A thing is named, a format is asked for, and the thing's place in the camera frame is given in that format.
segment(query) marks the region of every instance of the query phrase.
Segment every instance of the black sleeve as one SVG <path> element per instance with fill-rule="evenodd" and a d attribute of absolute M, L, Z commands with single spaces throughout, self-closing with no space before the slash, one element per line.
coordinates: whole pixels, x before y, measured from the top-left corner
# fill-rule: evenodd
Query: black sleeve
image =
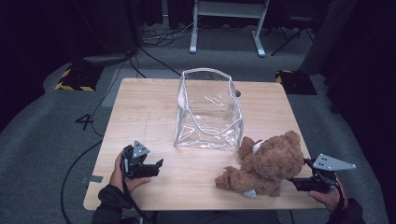
<path fill-rule="evenodd" d="M 330 214 L 327 224 L 364 224 L 363 209 L 355 199 L 348 199 L 349 206 L 337 214 Z"/>
<path fill-rule="evenodd" d="M 116 187 L 107 185 L 98 194 L 101 204 L 92 217 L 92 224 L 120 223 L 122 208 L 132 208 L 124 194 Z"/>

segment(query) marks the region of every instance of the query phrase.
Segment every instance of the cable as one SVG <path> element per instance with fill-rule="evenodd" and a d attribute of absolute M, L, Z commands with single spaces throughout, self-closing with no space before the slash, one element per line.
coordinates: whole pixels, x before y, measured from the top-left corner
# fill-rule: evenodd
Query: cable
<path fill-rule="evenodd" d="M 142 76 L 143 78 L 147 78 L 145 75 L 143 75 L 137 68 L 134 67 L 134 65 L 132 64 L 132 60 L 131 58 L 129 58 L 129 63 L 131 64 L 132 68 L 138 73 L 140 74 L 140 76 Z"/>
<path fill-rule="evenodd" d="M 136 60 L 136 62 L 137 62 L 137 69 L 139 69 L 139 67 L 140 67 L 140 62 L 139 62 L 139 60 L 137 60 L 137 53 L 134 55 L 134 59 Z"/>
<path fill-rule="evenodd" d="M 293 213 L 291 212 L 291 210 L 289 210 L 290 213 L 290 218 L 291 218 L 291 224 L 294 224 L 294 216 Z"/>
<path fill-rule="evenodd" d="M 87 150 L 85 150 L 70 166 L 70 168 L 67 170 L 66 175 L 64 176 L 64 182 L 62 183 L 62 188 L 61 188 L 61 210 L 62 214 L 64 215 L 64 220 L 66 221 L 67 224 L 71 224 L 70 219 L 68 218 L 66 211 L 64 210 L 64 185 L 66 184 L 67 177 L 69 177 L 70 172 L 72 171 L 73 167 L 76 165 L 76 163 L 81 159 L 87 152 L 91 151 L 93 148 L 97 147 L 99 144 L 102 143 L 103 140 L 100 140 L 97 142 L 95 145 L 89 147 Z"/>
<path fill-rule="evenodd" d="M 141 49 L 143 50 L 143 52 L 145 52 L 150 58 L 154 59 L 155 61 L 157 61 L 157 62 L 159 62 L 159 63 L 161 63 L 161 64 L 163 64 L 163 65 L 165 65 L 166 67 L 168 67 L 169 69 L 171 69 L 172 71 L 174 71 L 176 74 L 178 74 L 179 76 L 181 76 L 181 74 L 180 74 L 178 71 L 176 71 L 175 69 L 171 68 L 168 64 L 163 63 L 163 62 L 161 62 L 160 60 L 154 58 L 153 56 L 151 56 L 151 54 L 149 54 L 147 51 L 145 51 L 142 47 L 140 47 L 140 48 L 141 48 Z"/>
<path fill-rule="evenodd" d="M 171 33 L 169 33 L 169 34 L 165 34 L 165 35 L 163 34 L 163 33 L 165 33 L 165 32 L 167 31 L 167 29 L 166 29 L 166 30 L 164 30 L 163 33 L 160 34 L 160 35 L 153 35 L 153 36 L 144 37 L 143 40 L 152 40 L 152 39 L 158 39 L 158 40 L 157 40 L 157 43 L 156 43 L 156 44 L 144 43 L 142 46 L 148 47 L 148 48 L 156 48 L 156 47 L 165 47 L 165 46 L 167 46 L 167 45 L 170 45 L 170 44 L 172 44 L 175 40 L 179 40 L 179 39 L 183 38 L 183 37 L 186 36 L 186 35 L 191 35 L 191 33 L 186 33 L 186 34 L 184 34 L 184 35 L 183 35 L 182 33 L 185 32 L 186 30 L 188 30 L 189 28 L 191 29 L 191 26 L 192 26 L 192 25 L 193 25 L 193 23 L 190 23 L 188 26 L 184 27 L 183 29 L 180 29 L 180 30 L 178 30 L 178 31 L 171 32 Z M 164 40 L 169 40 L 170 42 L 161 45 L 161 43 L 162 43 Z"/>
<path fill-rule="evenodd" d="M 93 120 L 93 116 L 95 115 L 95 112 L 96 112 L 96 110 L 98 109 L 99 105 L 106 99 L 106 97 L 107 97 L 108 94 L 110 93 L 111 89 L 113 88 L 114 83 L 116 83 L 117 79 L 119 78 L 120 71 L 121 71 L 122 67 L 125 65 L 125 63 L 126 63 L 127 60 L 128 60 L 128 59 L 125 59 L 125 60 L 124 60 L 124 62 L 122 63 L 122 66 L 121 66 L 120 69 L 119 69 L 119 72 L 117 73 L 116 78 L 114 79 L 113 83 L 111 83 L 110 88 L 108 89 L 107 93 L 105 94 L 105 96 L 103 97 L 103 99 L 99 102 L 99 104 L 96 106 L 96 108 L 93 110 L 92 116 L 91 116 L 92 120 Z M 93 122 L 91 122 L 91 127 L 92 127 L 93 131 L 94 131 L 97 135 L 99 135 L 99 136 L 101 136 L 101 137 L 104 136 L 103 134 L 100 134 L 100 133 L 98 133 L 98 132 L 95 130 L 95 128 L 93 127 Z"/>

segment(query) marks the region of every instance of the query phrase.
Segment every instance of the human hand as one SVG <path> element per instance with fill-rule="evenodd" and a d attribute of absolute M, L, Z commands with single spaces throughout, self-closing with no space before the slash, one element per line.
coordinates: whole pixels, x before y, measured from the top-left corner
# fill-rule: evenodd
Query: human hand
<path fill-rule="evenodd" d="M 343 184 L 340 182 L 338 177 L 337 177 L 337 182 L 340 185 L 340 189 L 344 197 L 344 207 L 342 209 L 345 209 L 348 207 L 347 194 L 346 191 L 344 190 Z M 308 196 L 315 199 L 318 203 L 323 203 L 324 206 L 327 208 L 327 210 L 329 210 L 331 213 L 335 210 L 338 202 L 340 201 L 340 193 L 338 192 L 337 189 L 328 193 L 320 193 L 314 190 L 310 190 L 308 192 Z"/>
<path fill-rule="evenodd" d="M 121 153 L 116 158 L 116 163 L 114 164 L 114 171 L 111 174 L 109 184 L 118 188 L 122 193 L 124 193 L 122 187 L 122 170 L 120 168 L 120 165 L 121 165 Z M 149 177 L 136 178 L 136 179 L 125 178 L 126 186 L 128 187 L 129 193 L 131 194 L 137 187 L 147 184 L 148 182 L 150 182 Z"/>

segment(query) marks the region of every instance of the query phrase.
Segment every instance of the metal stand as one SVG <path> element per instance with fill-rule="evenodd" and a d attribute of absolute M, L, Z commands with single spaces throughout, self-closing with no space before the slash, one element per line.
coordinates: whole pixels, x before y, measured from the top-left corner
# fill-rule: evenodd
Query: metal stand
<path fill-rule="evenodd" d="M 252 31 L 254 43 L 260 57 L 265 56 L 262 42 L 260 41 L 260 32 L 267 12 L 269 0 L 264 4 L 240 4 L 240 3 L 223 3 L 223 2 L 206 2 L 195 0 L 193 27 L 191 34 L 190 53 L 197 51 L 198 38 L 198 15 L 203 16 L 222 16 L 259 19 L 256 31 Z"/>

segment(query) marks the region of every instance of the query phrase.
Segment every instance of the teddy bear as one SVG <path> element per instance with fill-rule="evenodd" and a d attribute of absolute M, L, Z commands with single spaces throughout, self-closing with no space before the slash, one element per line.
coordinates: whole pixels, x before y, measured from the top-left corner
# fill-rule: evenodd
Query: teddy bear
<path fill-rule="evenodd" d="M 244 136 L 238 154 L 241 168 L 226 167 L 215 179 L 217 188 L 278 197 L 281 182 L 297 176 L 304 165 L 300 135 L 294 131 L 258 143 Z"/>

